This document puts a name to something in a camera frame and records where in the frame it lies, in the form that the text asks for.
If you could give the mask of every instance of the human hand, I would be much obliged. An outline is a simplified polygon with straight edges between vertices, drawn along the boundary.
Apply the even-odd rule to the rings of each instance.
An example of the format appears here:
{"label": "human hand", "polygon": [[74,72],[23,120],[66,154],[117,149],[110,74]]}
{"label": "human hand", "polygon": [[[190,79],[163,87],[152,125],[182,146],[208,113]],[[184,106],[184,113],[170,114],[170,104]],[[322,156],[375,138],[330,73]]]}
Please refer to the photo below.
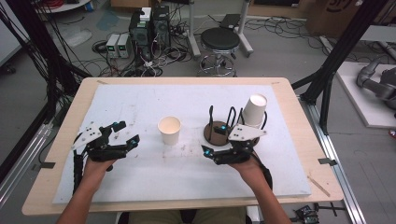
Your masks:
{"label": "human hand", "polygon": [[255,190],[257,188],[262,188],[263,185],[268,186],[259,163],[252,157],[250,157],[248,161],[229,165],[239,172],[242,179],[250,186],[251,189]]}
{"label": "human hand", "polygon": [[115,161],[92,161],[91,158],[88,158],[78,188],[96,192],[105,177],[106,169]]}

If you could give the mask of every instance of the cardboard box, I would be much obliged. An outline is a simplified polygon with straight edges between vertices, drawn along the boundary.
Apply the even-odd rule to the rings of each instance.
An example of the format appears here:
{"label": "cardboard box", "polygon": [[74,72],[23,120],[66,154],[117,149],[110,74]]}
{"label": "cardboard box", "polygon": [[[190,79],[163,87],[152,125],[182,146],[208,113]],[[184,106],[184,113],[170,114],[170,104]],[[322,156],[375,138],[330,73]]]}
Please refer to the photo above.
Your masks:
{"label": "cardboard box", "polygon": [[318,0],[308,13],[306,30],[310,35],[340,37],[360,8],[357,2]]}

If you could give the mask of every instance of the table surface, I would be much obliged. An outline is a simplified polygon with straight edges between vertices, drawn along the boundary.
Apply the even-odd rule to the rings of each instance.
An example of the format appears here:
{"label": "table surface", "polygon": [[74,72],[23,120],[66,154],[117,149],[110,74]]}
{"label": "table surface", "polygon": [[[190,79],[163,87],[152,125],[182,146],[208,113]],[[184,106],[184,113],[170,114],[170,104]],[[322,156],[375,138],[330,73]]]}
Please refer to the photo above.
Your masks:
{"label": "table surface", "polygon": [[[90,77],[85,78],[70,106],[64,122],[49,151],[46,161],[56,162],[53,169],[42,169],[25,201],[22,212],[28,216],[60,214],[65,204],[53,204],[52,200],[61,180],[68,150],[84,120],[96,88],[106,84],[134,85],[271,85],[291,139],[304,168],[312,190],[307,197],[279,198],[281,203],[334,202],[343,199],[343,192],[332,169],[320,164],[325,155],[287,79],[282,77]],[[203,208],[258,204],[255,198],[205,199],[189,201],[151,201],[125,203],[93,203],[91,212],[137,211],[156,209]]]}

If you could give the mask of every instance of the upside-down paper cup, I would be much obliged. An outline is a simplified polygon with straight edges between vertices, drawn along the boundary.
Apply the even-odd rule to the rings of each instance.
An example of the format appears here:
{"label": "upside-down paper cup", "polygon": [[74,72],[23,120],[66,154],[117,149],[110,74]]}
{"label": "upside-down paper cup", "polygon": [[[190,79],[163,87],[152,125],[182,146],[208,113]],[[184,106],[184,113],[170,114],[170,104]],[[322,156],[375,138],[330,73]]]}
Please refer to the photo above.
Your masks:
{"label": "upside-down paper cup", "polygon": [[180,128],[181,122],[175,117],[165,117],[158,123],[163,142],[168,146],[173,146],[178,142]]}
{"label": "upside-down paper cup", "polygon": [[253,125],[262,123],[266,106],[267,98],[265,96],[258,93],[251,95],[243,110],[245,122]]}

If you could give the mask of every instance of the stool leg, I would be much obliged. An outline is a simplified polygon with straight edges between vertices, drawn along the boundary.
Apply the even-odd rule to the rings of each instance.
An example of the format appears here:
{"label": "stool leg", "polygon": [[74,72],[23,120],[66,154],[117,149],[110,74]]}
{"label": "stool leg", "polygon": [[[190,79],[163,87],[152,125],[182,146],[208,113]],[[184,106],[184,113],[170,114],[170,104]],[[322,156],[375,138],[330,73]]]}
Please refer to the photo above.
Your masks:
{"label": "stool leg", "polygon": [[216,54],[216,64],[215,64],[216,75],[220,74],[219,68],[221,67],[222,61],[224,60],[222,59],[221,54]]}

